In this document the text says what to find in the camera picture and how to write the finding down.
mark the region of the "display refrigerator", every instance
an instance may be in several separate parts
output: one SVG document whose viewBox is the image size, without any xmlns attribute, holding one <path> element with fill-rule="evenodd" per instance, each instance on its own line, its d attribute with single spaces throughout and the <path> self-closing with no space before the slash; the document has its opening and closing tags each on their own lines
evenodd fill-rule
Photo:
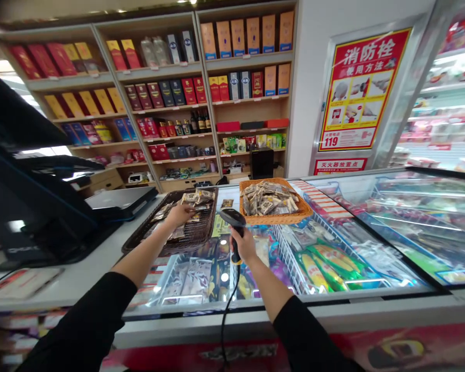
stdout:
<svg viewBox="0 0 465 372">
<path fill-rule="evenodd" d="M 366 370 L 465 368 L 465 174 L 381 169 L 289 180 L 313 209 L 254 225 L 257 254 Z M 111 357 L 135 370 L 217 370 L 221 323 L 231 370 L 289 370 L 253 276 L 236 277 L 219 187 L 211 239 L 158 258 L 132 300 Z"/>
</svg>

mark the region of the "wire basket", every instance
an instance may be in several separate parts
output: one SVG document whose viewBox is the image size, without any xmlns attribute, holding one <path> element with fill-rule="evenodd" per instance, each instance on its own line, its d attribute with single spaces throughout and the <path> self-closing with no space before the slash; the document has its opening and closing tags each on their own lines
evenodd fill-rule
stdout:
<svg viewBox="0 0 465 372">
<path fill-rule="evenodd" d="M 184 237 L 172 243 L 165 244 L 159 257 L 194 252 L 210 239 L 212 236 L 213 220 L 215 218 L 215 209 L 217 207 L 217 196 L 219 192 L 217 188 L 207 188 L 207 190 L 212 192 L 214 195 L 213 205 L 211 208 L 200 212 L 199 221 L 186 223 L 184 225 Z M 195 189 L 186 189 L 168 193 L 167 196 L 155 208 L 155 211 L 153 211 L 153 213 L 124 243 L 122 246 L 122 252 L 127 254 L 136 248 L 143 240 L 143 236 L 146 234 L 146 232 L 151 229 L 154 224 L 159 223 L 159 221 L 151 222 L 151 220 L 164 205 L 178 202 L 181 200 L 184 193 L 194 193 L 195 191 Z"/>
<path fill-rule="evenodd" d="M 284 178 L 267 178 L 261 180 L 250 180 L 250 181 L 241 181 L 239 183 L 239 191 L 243 192 L 248 186 L 261 183 L 262 181 L 268 181 L 273 183 L 278 183 L 282 186 L 292 189 L 291 185 Z M 246 215 L 243 209 L 243 198 L 239 198 L 239 211 L 244 216 L 244 219 L 247 223 L 251 225 L 282 225 L 282 224 L 297 224 L 303 221 L 305 218 L 312 215 L 312 208 L 303 200 L 303 198 L 296 194 L 298 201 L 296 206 L 298 207 L 298 212 L 291 214 L 272 214 L 266 216 L 248 216 Z"/>
</svg>

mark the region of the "red poster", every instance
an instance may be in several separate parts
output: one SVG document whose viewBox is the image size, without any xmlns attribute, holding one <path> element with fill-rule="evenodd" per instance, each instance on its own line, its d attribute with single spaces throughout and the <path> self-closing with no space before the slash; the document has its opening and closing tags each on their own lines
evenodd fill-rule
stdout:
<svg viewBox="0 0 465 372">
<path fill-rule="evenodd" d="M 372 148 L 410 32 L 336 46 L 319 151 Z"/>
</svg>

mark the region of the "black speaker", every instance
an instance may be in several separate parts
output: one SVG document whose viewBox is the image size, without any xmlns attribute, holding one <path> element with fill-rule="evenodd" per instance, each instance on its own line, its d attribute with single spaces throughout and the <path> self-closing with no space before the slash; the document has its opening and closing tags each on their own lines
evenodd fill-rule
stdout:
<svg viewBox="0 0 465 372">
<path fill-rule="evenodd" d="M 274 177 L 274 150 L 262 147 L 250 152 L 250 168 L 252 179 Z"/>
</svg>

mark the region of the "product packaging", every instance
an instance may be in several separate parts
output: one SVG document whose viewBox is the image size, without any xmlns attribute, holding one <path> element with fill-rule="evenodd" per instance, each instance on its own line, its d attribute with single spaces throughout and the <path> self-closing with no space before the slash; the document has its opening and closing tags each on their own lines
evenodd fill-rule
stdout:
<svg viewBox="0 0 465 372">
<path fill-rule="evenodd" d="M 215 37 L 212 23 L 202 23 L 201 36 L 203 38 L 203 49 L 205 51 L 205 60 L 217 59 L 215 52 Z"/>
</svg>

